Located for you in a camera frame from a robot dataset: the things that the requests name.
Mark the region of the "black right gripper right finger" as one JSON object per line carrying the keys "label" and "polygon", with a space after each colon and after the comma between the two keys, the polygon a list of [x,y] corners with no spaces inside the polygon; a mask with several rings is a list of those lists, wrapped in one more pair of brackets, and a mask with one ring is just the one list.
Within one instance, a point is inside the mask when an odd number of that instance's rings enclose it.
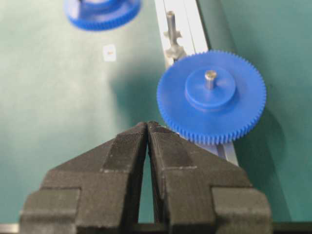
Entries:
{"label": "black right gripper right finger", "polygon": [[147,127],[156,222],[171,234],[272,233],[268,200],[242,168],[157,122]]}

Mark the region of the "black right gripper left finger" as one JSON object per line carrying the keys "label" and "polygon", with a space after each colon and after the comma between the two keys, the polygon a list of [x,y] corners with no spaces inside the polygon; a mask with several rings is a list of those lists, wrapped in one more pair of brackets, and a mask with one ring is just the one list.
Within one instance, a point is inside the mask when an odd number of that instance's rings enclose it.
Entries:
{"label": "black right gripper left finger", "polygon": [[141,122],[49,170],[21,211],[22,234],[119,234],[138,221],[148,141]]}

